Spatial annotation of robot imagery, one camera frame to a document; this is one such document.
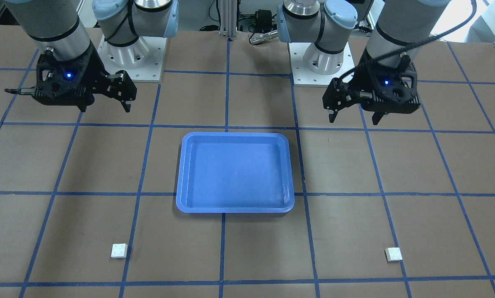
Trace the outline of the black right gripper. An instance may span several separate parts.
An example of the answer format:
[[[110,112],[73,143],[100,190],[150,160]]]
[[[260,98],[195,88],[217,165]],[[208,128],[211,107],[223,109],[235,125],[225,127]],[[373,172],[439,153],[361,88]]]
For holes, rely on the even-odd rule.
[[[31,96],[46,106],[77,106],[85,113],[94,103],[94,94],[104,94],[121,103],[130,113],[137,87],[126,70],[107,74],[92,42],[80,56],[60,62],[51,46],[41,53],[36,66],[33,87],[5,89],[5,92]]]

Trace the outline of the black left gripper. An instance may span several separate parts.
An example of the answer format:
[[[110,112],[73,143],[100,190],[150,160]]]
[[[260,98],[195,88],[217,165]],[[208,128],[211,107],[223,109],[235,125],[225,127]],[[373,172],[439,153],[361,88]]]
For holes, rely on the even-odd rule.
[[[360,104],[373,112],[372,124],[377,126],[384,115],[411,114],[421,107],[417,91],[417,71],[406,53],[394,68],[380,63],[357,70],[351,84],[335,77],[323,94],[323,107],[333,123],[342,109]]]

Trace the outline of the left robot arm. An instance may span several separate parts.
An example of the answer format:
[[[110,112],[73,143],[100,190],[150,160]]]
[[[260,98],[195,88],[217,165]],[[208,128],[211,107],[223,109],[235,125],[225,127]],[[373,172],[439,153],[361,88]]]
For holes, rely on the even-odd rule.
[[[377,125],[390,113],[411,114],[421,107],[414,58],[448,0],[386,0],[354,70],[335,75],[337,62],[357,26],[356,8],[346,0],[285,0],[276,24],[281,42],[309,44],[304,63],[319,74],[335,75],[322,100],[334,122],[342,109],[359,104]]]

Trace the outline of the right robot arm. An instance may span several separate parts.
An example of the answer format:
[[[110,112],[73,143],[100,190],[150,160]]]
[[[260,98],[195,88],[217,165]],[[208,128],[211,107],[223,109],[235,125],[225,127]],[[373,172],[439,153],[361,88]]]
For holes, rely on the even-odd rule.
[[[35,85],[5,92],[31,96],[46,106],[75,106],[83,113],[95,94],[119,101],[129,113],[137,88],[127,71],[148,58],[145,38],[171,38],[179,27],[177,0],[94,0],[107,55],[118,68],[109,73],[69,0],[4,4],[40,50]]]

